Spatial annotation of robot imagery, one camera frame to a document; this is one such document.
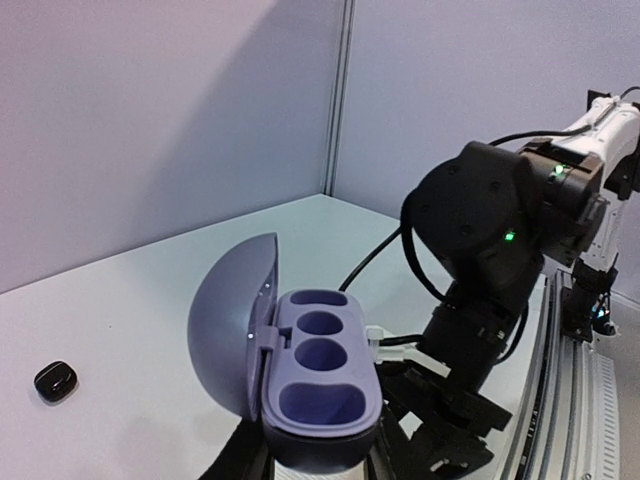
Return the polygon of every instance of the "purple container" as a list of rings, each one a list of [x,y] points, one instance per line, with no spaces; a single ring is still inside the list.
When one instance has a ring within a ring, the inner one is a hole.
[[[210,270],[191,306],[200,382],[220,405],[261,421],[271,453],[306,473],[364,460],[382,409],[363,312],[352,296],[278,297],[277,235],[246,240]]]

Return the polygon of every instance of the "floor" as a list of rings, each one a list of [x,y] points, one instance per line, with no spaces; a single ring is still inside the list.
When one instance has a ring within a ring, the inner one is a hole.
[[[620,409],[620,480],[636,480],[640,471],[640,310],[625,299],[611,306],[619,335],[600,337],[598,352],[615,363]]]

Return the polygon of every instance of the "round hole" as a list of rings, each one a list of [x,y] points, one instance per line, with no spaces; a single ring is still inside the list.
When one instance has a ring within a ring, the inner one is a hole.
[[[347,363],[347,352],[333,340],[312,338],[296,349],[296,360],[309,370],[327,372]]]
[[[353,385],[293,383],[280,392],[280,410],[294,422],[342,425],[364,415],[366,399]]]
[[[300,290],[291,295],[290,300],[296,305],[320,304],[344,307],[347,304],[347,297],[333,290]]]
[[[333,313],[309,312],[298,319],[298,328],[311,335],[334,335],[342,331],[342,321]]]

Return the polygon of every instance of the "purple case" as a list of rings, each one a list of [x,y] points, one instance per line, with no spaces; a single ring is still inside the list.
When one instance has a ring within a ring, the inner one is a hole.
[[[213,266],[189,314],[194,369],[220,405],[260,419],[283,465],[346,470],[371,449],[382,409],[362,309],[332,290],[277,301],[277,282],[276,234],[240,243]]]

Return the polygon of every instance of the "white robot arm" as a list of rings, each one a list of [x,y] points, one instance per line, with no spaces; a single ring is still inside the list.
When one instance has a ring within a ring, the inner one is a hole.
[[[592,129],[575,137],[557,137],[554,146],[581,155],[597,155],[605,164],[601,194],[608,201],[605,219],[591,247],[583,253],[573,270],[574,287],[567,301],[567,316],[588,329],[593,320],[598,333],[615,332],[609,322],[609,309],[597,308],[608,302],[615,281],[620,224],[632,191],[640,190],[640,108],[619,97],[595,96],[589,111],[569,127],[585,125]]]

